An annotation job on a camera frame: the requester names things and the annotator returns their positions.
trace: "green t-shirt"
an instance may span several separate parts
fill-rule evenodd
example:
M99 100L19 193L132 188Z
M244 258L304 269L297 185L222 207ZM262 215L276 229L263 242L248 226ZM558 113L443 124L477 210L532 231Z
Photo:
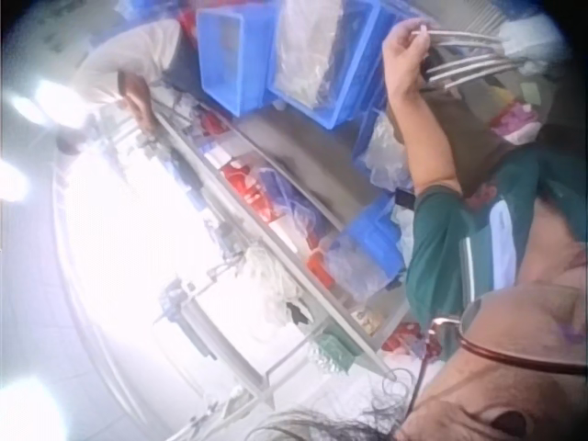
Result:
M510 153L468 200L447 187L428 188L416 201L406 278L408 301L421 326L427 329L438 316L459 316L469 295L464 290L472 284L479 296L514 283L537 197L558 208L575 238L585 243L586 186L585 161L529 146ZM504 256L496 249L505 250Z

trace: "person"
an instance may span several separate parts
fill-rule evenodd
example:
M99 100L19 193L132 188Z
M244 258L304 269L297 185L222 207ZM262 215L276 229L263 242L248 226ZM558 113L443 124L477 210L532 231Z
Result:
M100 44L76 71L71 88L90 107L119 103L141 128L156 125L150 85L164 80L196 99L207 99L200 82L194 16L166 18L123 31Z
M383 56L417 198L407 297L425 329L445 335L448 361L420 393L425 360L412 399L371 422L294 413L250 439L585 439L586 162L528 145L484 152L481 168L460 173L463 152L419 91L430 37L412 32L423 24L397 25ZM464 190L476 179L478 191ZM457 322L459 333L436 329Z
M542 282L585 291L586 162L529 144L494 156L494 164L487 157L483 169L458 164L454 157L467 149L449 142L419 93L430 47L426 32L411 41L419 23L391 32L384 62L417 197L406 292L421 326L460 315L469 301L496 289ZM468 198L464 187L471 183L457 164L478 179Z

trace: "glasses frame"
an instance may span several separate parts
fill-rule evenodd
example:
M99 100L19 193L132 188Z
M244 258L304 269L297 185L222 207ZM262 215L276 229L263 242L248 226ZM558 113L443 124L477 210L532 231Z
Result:
M431 338L436 335L437 330L440 327L448 324L458 328L460 347L462 347L463 349L465 349L466 351L470 352L475 356L481 356L482 358L486 358L487 360L491 360L496 363L500 363L506 366L512 366L515 368L535 370L536 372L546 372L549 374L573 375L588 378L587 365L558 363L554 361L533 360L520 356L510 356L497 351L493 351L480 345L476 345L475 343L472 343L470 340L468 340L462 333L461 319L457 319L454 317L439 317L433 320L433 322L431 323L431 327L429 328L429 332L426 336L426 352L424 354L423 362L421 363L421 368L419 369L419 375L416 378L416 383L414 384L413 395L411 397L411 401L409 402L405 416L408 416L413 411L414 404L416 403L416 398L418 397L419 392L423 386L424 374L426 373L426 369L429 366L429 362L432 358L432 356L429 355L431 352Z

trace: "sleeve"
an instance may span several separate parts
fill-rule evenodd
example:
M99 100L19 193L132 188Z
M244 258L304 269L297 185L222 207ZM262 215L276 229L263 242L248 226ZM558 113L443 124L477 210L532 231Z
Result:
M416 201L406 294L423 329L436 316L462 313L459 244L474 225L461 195L447 187L431 187Z
M91 104L111 104L121 100L119 72L99 72L82 69L76 74L73 90Z

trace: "eyeglasses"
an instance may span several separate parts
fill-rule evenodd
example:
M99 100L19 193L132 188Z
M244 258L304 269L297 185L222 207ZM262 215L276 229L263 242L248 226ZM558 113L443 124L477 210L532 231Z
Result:
M578 297L577 291L564 288L554 293L542 286L533 288L528 289L523 295L508 291L487 294L473 301L459 319L440 317L433 320L426 336L427 350L414 385L407 416L413 411L426 369L432 358L430 355L432 339L440 328L447 325L458 328L460 346L476 356L516 368L588 378L586 331L584 329L577 332L573 329L569 314L570 307L567 310L562 308L561 304L564 303L561 301L562 298L553 297L554 294L556 296L575 294ZM539 307L527 311L525 305ZM547 324L550 329L542 330L544 341L541 345L518 345L517 342L512 342L516 340L514 338L498 339L490 343L484 338L486 333L483 329L492 324L502 329L509 329L509 332L518 330L527 335L535 334L538 324Z

